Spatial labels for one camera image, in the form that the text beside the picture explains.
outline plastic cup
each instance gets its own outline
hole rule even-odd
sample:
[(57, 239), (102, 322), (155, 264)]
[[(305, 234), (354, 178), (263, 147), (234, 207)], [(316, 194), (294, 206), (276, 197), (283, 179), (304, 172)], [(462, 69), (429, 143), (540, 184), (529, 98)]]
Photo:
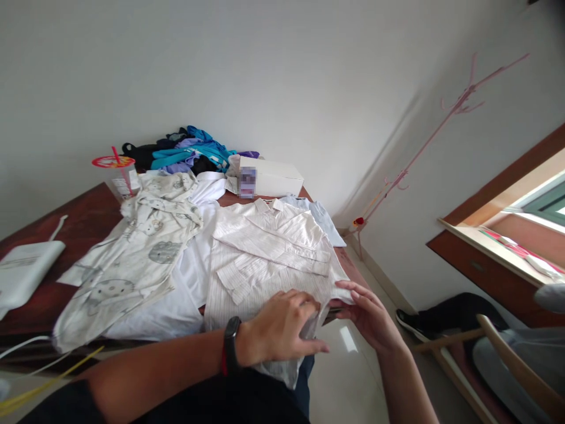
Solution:
[(104, 182), (121, 203), (136, 195), (139, 180), (135, 171), (135, 159), (126, 156), (103, 156), (92, 161), (92, 165), (104, 172)]

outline striped shirt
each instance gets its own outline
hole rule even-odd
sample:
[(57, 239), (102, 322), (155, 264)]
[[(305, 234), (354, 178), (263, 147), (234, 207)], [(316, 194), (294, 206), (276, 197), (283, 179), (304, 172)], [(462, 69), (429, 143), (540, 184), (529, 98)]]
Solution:
[[(349, 278), (325, 232), (309, 211), (275, 199), (220, 208), (214, 230), (211, 280), (204, 325), (223, 328), (233, 316), (253, 318), (276, 292), (297, 289), (321, 303), (304, 326), (312, 339), (328, 313), (330, 299), (353, 303), (348, 290), (334, 282)], [(302, 359), (263, 363), (257, 370), (293, 389)]]

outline tiled floor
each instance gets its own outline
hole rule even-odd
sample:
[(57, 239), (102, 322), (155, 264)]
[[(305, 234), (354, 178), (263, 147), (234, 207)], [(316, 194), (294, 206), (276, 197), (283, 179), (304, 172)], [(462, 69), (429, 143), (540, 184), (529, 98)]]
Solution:
[[(388, 312), (394, 314), (396, 310), (394, 303), (367, 267), (359, 261), (351, 248), (347, 248), (347, 253)], [(403, 332), (403, 336), (409, 345), (414, 344), (414, 339), (410, 335)], [(336, 320), (323, 327), (318, 337), (330, 345), (331, 352), (316, 357), (310, 376), (310, 419), (312, 423), (387, 423), (388, 413), (377, 356), (355, 326), (349, 321)], [(422, 355), (416, 355), (415, 359), (440, 422), (479, 424), (478, 417), (459, 395), (436, 361), (432, 357)], [(14, 376), (0, 372), (0, 379)], [(13, 385), (10, 397), (38, 387), (47, 380), (45, 377), (20, 380)], [(53, 390), (62, 384), (55, 385)], [(51, 391), (43, 393), (42, 396), (30, 402), (26, 408), (8, 417), (3, 417), (0, 422), (2, 424), (17, 422)]]

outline pink coat rack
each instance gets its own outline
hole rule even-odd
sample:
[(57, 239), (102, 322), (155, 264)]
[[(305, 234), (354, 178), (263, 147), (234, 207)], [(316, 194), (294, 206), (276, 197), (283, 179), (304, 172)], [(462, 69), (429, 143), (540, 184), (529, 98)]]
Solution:
[[(449, 121), (449, 119), (451, 119), (451, 117), (453, 115), (469, 113), (469, 112), (472, 112), (475, 109), (481, 107), (484, 104), (484, 102), (481, 102), (481, 103), (479, 103), (475, 106), (468, 106), (468, 105), (464, 106), (463, 104), (465, 102), (467, 102), (469, 100), (469, 98), (471, 97), (471, 95), (474, 92), (476, 92), (477, 89), (481, 85), (483, 85), (485, 82), (487, 82), (488, 80), (491, 80), (492, 78), (500, 75), (502, 72), (510, 69), (511, 67), (516, 65), (518, 62), (521, 62), (522, 60), (526, 59), (529, 55), (530, 55), (529, 53), (523, 55), (520, 59), (515, 60), (510, 65), (506, 65), (504, 67), (497, 69), (492, 74), (490, 74), (488, 77), (485, 77), (485, 78), (481, 79), (479, 82), (477, 82), (476, 84), (474, 84), (473, 81), (474, 81), (474, 78), (475, 78), (475, 67), (476, 67), (476, 63), (477, 63), (477, 54), (476, 53), (473, 54), (473, 57), (471, 58), (471, 75), (469, 77), (469, 83), (467, 85), (467, 88), (459, 96), (459, 98), (457, 99), (455, 104), (453, 104), (452, 106), (449, 106), (448, 108), (445, 107), (443, 98), (441, 99), (441, 109), (450, 111), (447, 114), (447, 116), (445, 117), (445, 119), (443, 119), (441, 124), (432, 133), (430, 138), (428, 138), (428, 140), (424, 143), (422, 148), (412, 158), (410, 163), (408, 163), (408, 166), (406, 168), (404, 168), (402, 171), (400, 171), (400, 173), (396, 176), (396, 178), (393, 181), (389, 181), (387, 178), (385, 178), (384, 187), (381, 189), (379, 194), (377, 194), (375, 199), (373, 199), (371, 204), (367, 207), (363, 216), (360, 217), (360, 218), (357, 218), (353, 221), (353, 229), (350, 228), (350, 233), (357, 233), (357, 237), (358, 237), (358, 240), (359, 240), (359, 258), (361, 260), (363, 260), (363, 250), (361, 248), (361, 232), (367, 226), (367, 222), (368, 222), (369, 218), (375, 213), (375, 211), (378, 209), (378, 207), (381, 206), (381, 203), (383, 203), (383, 201), (390, 195), (390, 193), (392, 192), (392, 190), (394, 188), (398, 188), (399, 190), (406, 190), (407, 188), (409, 188), (409, 185), (407, 185), (405, 187), (400, 187), (401, 181), (406, 177), (410, 167), (414, 164), (414, 162), (416, 162), (418, 160), (420, 155), (422, 155), (422, 152), (426, 149), (426, 147), (428, 147), (430, 145), (430, 143), (436, 138), (437, 134), (443, 129), (443, 127), (445, 127), (445, 125), (447, 124), (447, 121)], [(379, 199), (377, 204), (375, 204), (375, 206), (371, 209), (371, 207), (377, 201), (377, 199)]]

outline white box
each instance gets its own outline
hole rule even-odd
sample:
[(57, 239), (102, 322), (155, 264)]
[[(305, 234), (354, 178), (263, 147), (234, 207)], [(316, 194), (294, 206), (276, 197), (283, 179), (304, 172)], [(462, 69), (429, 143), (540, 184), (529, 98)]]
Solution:
[(257, 196), (283, 197), (290, 194), (298, 196), (304, 184), (304, 178), (291, 164), (242, 156), (240, 169), (241, 167), (254, 167), (257, 170), (255, 183)]

